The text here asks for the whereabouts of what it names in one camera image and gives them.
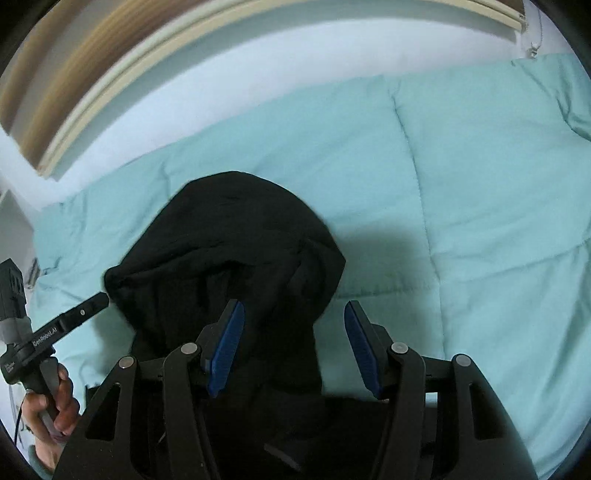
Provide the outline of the teal quilted bed comforter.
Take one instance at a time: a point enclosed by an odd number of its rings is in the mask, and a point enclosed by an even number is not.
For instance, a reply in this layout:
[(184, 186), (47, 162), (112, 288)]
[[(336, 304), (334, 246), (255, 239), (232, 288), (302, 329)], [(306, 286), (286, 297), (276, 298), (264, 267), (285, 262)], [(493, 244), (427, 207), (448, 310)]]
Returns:
[(342, 313), (471, 356), (549, 478), (590, 419), (590, 80), (571, 54), (315, 86), (146, 154), (34, 225), (35, 326), (97, 292), (187, 182), (273, 181), (346, 257), (315, 325), (325, 393), (367, 397)]

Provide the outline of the striped brown window blind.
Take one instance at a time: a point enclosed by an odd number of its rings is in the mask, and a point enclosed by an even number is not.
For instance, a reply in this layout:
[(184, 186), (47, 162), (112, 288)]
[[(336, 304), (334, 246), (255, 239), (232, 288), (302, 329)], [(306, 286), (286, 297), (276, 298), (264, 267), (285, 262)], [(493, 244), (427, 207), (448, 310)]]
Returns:
[(116, 95), (204, 38), (216, 48), (288, 27), (385, 18), (406, 70), (434, 52), (436, 28), (508, 40), (526, 30), (520, 1), (60, 1), (2, 63), (3, 167), (47, 177)]

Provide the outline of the black hooded jacket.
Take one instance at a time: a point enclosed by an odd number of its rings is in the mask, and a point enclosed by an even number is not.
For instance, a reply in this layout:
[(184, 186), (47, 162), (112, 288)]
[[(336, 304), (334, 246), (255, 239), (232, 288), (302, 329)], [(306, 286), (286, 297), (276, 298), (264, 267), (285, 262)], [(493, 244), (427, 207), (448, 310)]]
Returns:
[(228, 380), (204, 407), (223, 479), (415, 479), (432, 448), (402, 401), (327, 395), (315, 322), (346, 260), (304, 201), (252, 174), (188, 182), (158, 213), (105, 290), (134, 332), (133, 354), (194, 341), (230, 304)]

